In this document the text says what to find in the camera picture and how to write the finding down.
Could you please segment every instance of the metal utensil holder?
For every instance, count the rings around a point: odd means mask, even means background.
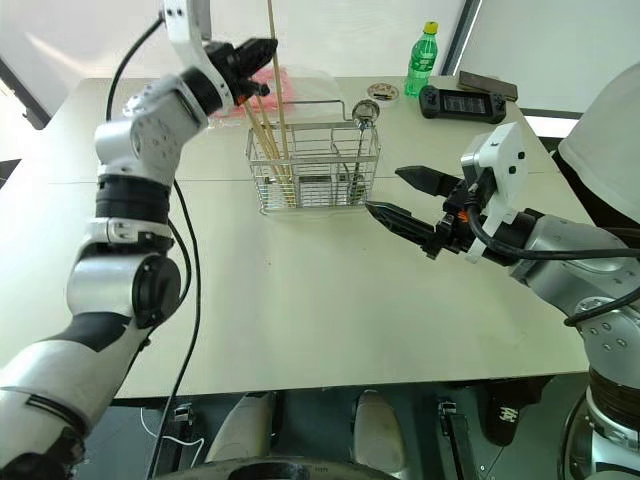
[[[287,124],[289,159],[283,158],[279,125],[272,125],[280,158],[272,160],[253,129],[247,159],[264,213],[300,208],[349,208],[364,205],[380,158],[375,125],[360,130],[346,117],[342,100],[292,101],[287,104],[342,104],[341,122]]]

